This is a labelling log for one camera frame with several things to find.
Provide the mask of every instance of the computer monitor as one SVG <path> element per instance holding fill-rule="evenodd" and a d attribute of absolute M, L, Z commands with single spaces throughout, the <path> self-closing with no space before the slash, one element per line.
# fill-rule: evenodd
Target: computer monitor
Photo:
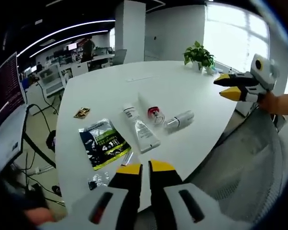
<path fill-rule="evenodd" d="M 0 126 L 15 109 L 25 104 L 23 93 L 14 53 L 0 66 Z"/>
<path fill-rule="evenodd" d="M 77 48 L 77 43 L 71 43 L 68 45 L 68 50 L 73 50 Z"/>
<path fill-rule="evenodd" d="M 31 73 L 33 73 L 33 72 L 36 71 L 36 70 L 37 70 L 37 67 L 36 67 L 36 66 L 31 67 Z"/>

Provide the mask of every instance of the led light strip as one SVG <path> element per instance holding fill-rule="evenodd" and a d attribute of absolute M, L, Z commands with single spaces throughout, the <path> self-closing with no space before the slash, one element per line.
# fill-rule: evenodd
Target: led light strip
<path fill-rule="evenodd" d="M 39 43 L 40 41 L 50 37 L 50 36 L 53 36 L 57 33 L 60 33 L 64 30 L 69 30 L 69 29 L 72 29 L 72 28 L 75 28 L 75 27 L 78 27 L 78 26 L 82 26 L 82 25 L 89 25 L 89 24 L 95 24 L 95 23 L 109 23 L 109 22 L 115 22 L 115 20 L 102 20 L 102 21 L 94 21 L 94 22 L 88 22 L 88 23 L 81 23 L 81 24 L 77 24 L 77 25 L 73 25 L 73 26 L 69 26 L 69 27 L 66 27 L 64 29 L 60 29 L 58 31 L 55 31 L 51 34 L 48 34 L 47 36 L 45 37 L 42 37 L 41 39 L 37 40 L 36 42 L 32 43 L 31 45 L 29 45 L 26 49 L 24 49 L 23 51 L 21 51 L 19 54 L 17 54 L 17 57 L 19 57 L 22 53 L 24 53 L 25 51 L 27 51 L 29 48 L 31 48 L 32 46 L 36 45 L 37 43 Z"/>
<path fill-rule="evenodd" d="M 51 44 L 51 45 L 49 45 L 49 46 L 47 46 L 47 47 L 45 47 L 45 48 L 37 51 L 35 54 L 32 54 L 32 55 L 30 56 L 30 58 L 33 57 L 33 56 L 35 56 L 36 54 L 42 52 L 43 50 L 48 49 L 49 47 L 52 47 L 52 46 L 54 46 L 54 45 L 56 45 L 56 44 L 58 44 L 58 43 L 65 42 L 65 41 L 67 41 L 67 40 L 70 40 L 70 39 L 73 39 L 73 38 L 76 38 L 76 37 L 80 37 L 80 36 L 85 36 L 85 35 L 88 35 L 88 34 L 91 35 L 91 34 L 103 33 L 103 32 L 108 32 L 108 31 L 109 31 L 109 30 L 101 30 L 101 31 L 95 31 L 95 32 L 90 32 L 90 33 L 86 33 L 86 34 L 80 34 L 80 35 L 77 35 L 77 36 L 74 36 L 74 37 L 65 38 L 65 39 L 63 39 L 63 40 L 61 40 L 61 41 L 59 41 L 59 42 L 55 42 L 55 43 L 53 43 L 53 44 Z"/>

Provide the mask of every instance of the office chair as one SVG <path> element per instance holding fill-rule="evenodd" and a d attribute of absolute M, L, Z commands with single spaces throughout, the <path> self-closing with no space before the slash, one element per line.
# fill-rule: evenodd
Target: office chair
<path fill-rule="evenodd" d="M 122 65 L 124 64 L 124 60 L 127 54 L 126 49 L 119 49 L 115 51 L 115 56 L 112 59 L 112 65 L 117 66 L 117 65 Z"/>
<path fill-rule="evenodd" d="M 257 223 L 281 193 L 283 155 L 271 116 L 255 109 L 188 181 L 234 220 Z"/>

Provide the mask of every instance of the plastic bag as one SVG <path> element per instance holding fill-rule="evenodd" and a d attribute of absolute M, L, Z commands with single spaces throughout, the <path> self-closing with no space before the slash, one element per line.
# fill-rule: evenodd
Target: plastic bag
<path fill-rule="evenodd" d="M 87 156 L 95 170 L 111 163 L 131 150 L 130 145 L 114 128 L 109 119 L 102 119 L 79 129 Z"/>

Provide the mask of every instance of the floor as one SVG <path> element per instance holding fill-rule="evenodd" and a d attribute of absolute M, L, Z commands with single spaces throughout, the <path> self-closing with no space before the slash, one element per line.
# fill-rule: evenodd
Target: floor
<path fill-rule="evenodd" d="M 54 107 L 58 107 L 58 100 L 55 101 Z M 44 110 L 45 117 L 48 121 L 50 130 L 56 129 L 56 123 L 57 123 L 57 115 L 53 114 L 53 109 L 48 108 Z M 243 118 L 237 114 L 234 113 L 231 120 L 228 123 L 228 126 L 226 128 L 226 131 L 233 129 L 236 127 L 238 124 L 240 124 L 243 121 Z M 48 137 L 49 131 L 47 129 L 45 120 L 42 116 L 41 113 L 38 113 L 34 116 L 29 115 L 27 119 L 27 133 L 29 137 L 35 142 L 35 144 L 48 156 L 50 157 L 53 161 L 55 161 L 55 155 L 54 153 L 49 150 L 46 146 L 46 139 Z M 34 151 L 31 149 L 31 147 L 28 146 L 28 144 L 24 141 L 24 153 L 16 159 L 15 163 L 20 167 L 20 168 L 25 168 L 25 158 L 26 158 L 26 153 L 28 153 L 27 157 L 27 167 L 31 166 L 33 157 L 34 157 Z M 34 172 L 35 168 L 43 168 L 45 166 L 48 166 L 48 164 L 37 154 L 35 155 L 32 169 L 28 171 Z M 48 190 L 51 190 L 51 187 L 53 185 L 59 185 L 58 181 L 58 174 L 56 169 L 52 169 L 50 171 L 47 171 L 42 174 L 38 175 L 33 175 L 32 178 L 38 180 L 45 188 Z M 25 184 L 25 177 L 24 175 L 20 177 L 20 182 Z M 35 184 L 35 181 L 29 180 L 29 184 Z M 44 194 L 46 198 L 64 202 L 61 197 L 52 194 L 46 190 L 44 190 Z M 67 211 L 66 208 L 58 205 L 57 203 L 48 201 L 48 205 L 50 210 L 53 212 L 53 215 L 56 220 L 62 219 L 64 216 L 66 216 Z"/>

